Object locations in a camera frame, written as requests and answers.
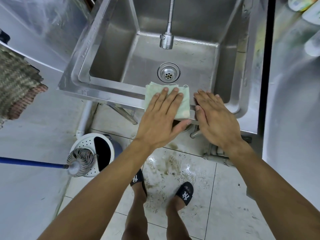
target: mop handle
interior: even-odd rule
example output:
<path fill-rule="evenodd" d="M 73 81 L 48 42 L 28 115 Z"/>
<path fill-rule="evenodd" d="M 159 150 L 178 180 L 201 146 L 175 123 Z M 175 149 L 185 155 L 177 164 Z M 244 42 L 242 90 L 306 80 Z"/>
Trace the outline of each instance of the mop handle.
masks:
<path fill-rule="evenodd" d="M 22 160 L 22 159 L 13 159 L 8 157 L 0 157 L 0 163 L 38 166 L 38 167 L 47 167 L 47 168 L 64 168 L 64 169 L 69 168 L 68 164 L 57 164 L 57 163 L 49 163 L 49 162 L 42 162 L 42 161 L 29 161 L 29 160 Z"/>

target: sink drain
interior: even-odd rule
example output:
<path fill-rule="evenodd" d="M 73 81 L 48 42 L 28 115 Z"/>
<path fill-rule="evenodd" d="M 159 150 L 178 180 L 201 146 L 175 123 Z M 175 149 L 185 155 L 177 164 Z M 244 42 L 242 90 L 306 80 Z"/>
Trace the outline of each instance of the sink drain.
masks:
<path fill-rule="evenodd" d="M 179 78 L 179 76 L 180 69 L 174 63 L 167 62 L 158 68 L 158 77 L 164 83 L 173 83 Z"/>

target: sink basin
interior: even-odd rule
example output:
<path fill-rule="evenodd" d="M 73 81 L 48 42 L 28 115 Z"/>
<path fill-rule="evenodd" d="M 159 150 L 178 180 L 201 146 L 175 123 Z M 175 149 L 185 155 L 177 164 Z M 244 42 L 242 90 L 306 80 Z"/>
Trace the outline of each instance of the sink basin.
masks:
<path fill-rule="evenodd" d="M 159 44 L 169 4 L 170 0 L 99 0 L 59 89 L 88 100 L 142 109 L 150 82 L 187 85 L 195 124 L 192 94 L 210 90 L 222 97 L 240 127 L 245 121 L 242 130 L 256 133 L 261 78 L 251 79 L 251 74 L 262 68 L 264 37 L 259 56 L 255 37 L 266 10 L 258 12 L 259 0 L 175 0 L 174 43 L 166 50 Z"/>

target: person's right arm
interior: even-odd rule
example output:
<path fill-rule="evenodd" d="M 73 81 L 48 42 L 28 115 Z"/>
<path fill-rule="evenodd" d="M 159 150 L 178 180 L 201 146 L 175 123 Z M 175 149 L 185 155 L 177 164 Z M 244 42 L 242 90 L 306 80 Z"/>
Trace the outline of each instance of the person's right arm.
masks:
<path fill-rule="evenodd" d="M 242 140 L 235 116 L 222 99 L 194 94 L 203 135 L 221 147 L 238 169 L 277 240 L 320 239 L 320 212 Z"/>

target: green cleaning cloth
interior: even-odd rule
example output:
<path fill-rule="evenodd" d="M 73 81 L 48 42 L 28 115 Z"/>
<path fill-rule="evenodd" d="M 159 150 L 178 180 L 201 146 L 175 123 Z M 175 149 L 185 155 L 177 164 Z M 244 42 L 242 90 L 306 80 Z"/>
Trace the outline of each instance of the green cleaning cloth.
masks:
<path fill-rule="evenodd" d="M 152 97 L 157 93 L 161 93 L 163 88 L 169 88 L 168 95 L 176 87 L 179 88 L 179 92 L 183 93 L 183 100 L 177 111 L 175 119 L 189 119 L 190 118 L 190 94 L 189 87 L 179 87 L 179 85 L 160 85 L 154 82 L 150 82 L 149 85 L 146 85 L 146 97 L 144 99 L 144 110 L 146 110 L 150 104 Z"/>

